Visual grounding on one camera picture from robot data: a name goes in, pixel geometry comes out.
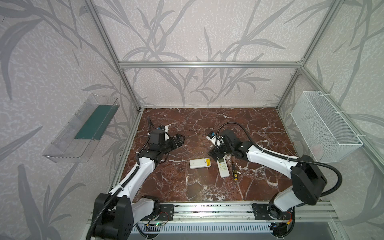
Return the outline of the black yellow screwdriver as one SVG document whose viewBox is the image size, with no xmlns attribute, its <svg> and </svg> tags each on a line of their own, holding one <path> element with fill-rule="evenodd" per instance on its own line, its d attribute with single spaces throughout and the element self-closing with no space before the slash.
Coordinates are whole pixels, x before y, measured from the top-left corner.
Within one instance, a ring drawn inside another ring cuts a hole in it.
<svg viewBox="0 0 384 240">
<path fill-rule="evenodd" d="M 238 181 L 238 178 L 239 178 L 239 175 L 238 175 L 238 171 L 237 171 L 237 165 L 236 165 L 236 158 L 234 156 L 231 156 L 232 157 L 232 174 L 233 174 L 233 179 L 235 181 Z"/>
</svg>

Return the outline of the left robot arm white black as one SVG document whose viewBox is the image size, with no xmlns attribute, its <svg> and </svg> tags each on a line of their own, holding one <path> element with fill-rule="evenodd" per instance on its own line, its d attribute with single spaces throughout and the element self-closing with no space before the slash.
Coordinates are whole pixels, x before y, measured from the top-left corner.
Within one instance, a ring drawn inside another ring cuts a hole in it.
<svg viewBox="0 0 384 240">
<path fill-rule="evenodd" d="M 99 194 L 94 203 L 92 222 L 86 235 L 104 240 L 126 240 L 134 226 L 145 217 L 160 215 L 160 203 L 156 197 L 134 198 L 144 181 L 161 163 L 164 155 L 185 143 L 185 136 L 171 136 L 166 126 L 155 127 L 147 119 L 149 132 L 144 145 L 136 152 L 134 167 L 107 194 Z"/>
</svg>

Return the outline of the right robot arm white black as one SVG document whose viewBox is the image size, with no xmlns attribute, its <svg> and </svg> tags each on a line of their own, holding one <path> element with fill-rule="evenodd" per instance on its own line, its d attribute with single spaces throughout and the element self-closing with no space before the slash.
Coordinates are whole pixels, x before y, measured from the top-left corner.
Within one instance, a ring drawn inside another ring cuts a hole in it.
<svg viewBox="0 0 384 240">
<path fill-rule="evenodd" d="M 295 207 L 314 206 L 321 197 L 341 187 L 343 177 L 337 168 L 316 162 L 308 155 L 288 156 L 263 148 L 255 143 L 244 127 L 241 129 L 247 141 L 241 141 L 230 129 L 220 127 L 217 132 L 207 130 L 207 139 L 214 145 L 209 156 L 219 161 L 231 155 L 239 160 L 263 165 L 289 178 L 292 185 L 277 193 L 268 204 L 267 211 L 273 218 Z"/>
</svg>

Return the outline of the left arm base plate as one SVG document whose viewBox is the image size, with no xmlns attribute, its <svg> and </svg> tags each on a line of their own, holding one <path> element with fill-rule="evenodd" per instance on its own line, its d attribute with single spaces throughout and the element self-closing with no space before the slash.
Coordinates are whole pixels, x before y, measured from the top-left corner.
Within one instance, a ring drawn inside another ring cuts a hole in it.
<svg viewBox="0 0 384 240">
<path fill-rule="evenodd" d="M 156 216 L 155 221 L 172 221 L 175 213 L 175 205 L 173 204 L 160 204 L 159 215 Z"/>
</svg>

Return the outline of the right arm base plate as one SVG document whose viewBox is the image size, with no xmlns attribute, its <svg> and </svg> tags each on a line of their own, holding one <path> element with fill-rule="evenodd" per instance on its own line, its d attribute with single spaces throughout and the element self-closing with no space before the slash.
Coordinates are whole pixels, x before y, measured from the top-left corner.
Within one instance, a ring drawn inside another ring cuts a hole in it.
<svg viewBox="0 0 384 240">
<path fill-rule="evenodd" d="M 292 208 L 283 212 L 277 207 L 270 204 L 252 204 L 252 210 L 255 220 L 268 220 L 268 221 L 290 221 L 292 219 Z"/>
</svg>

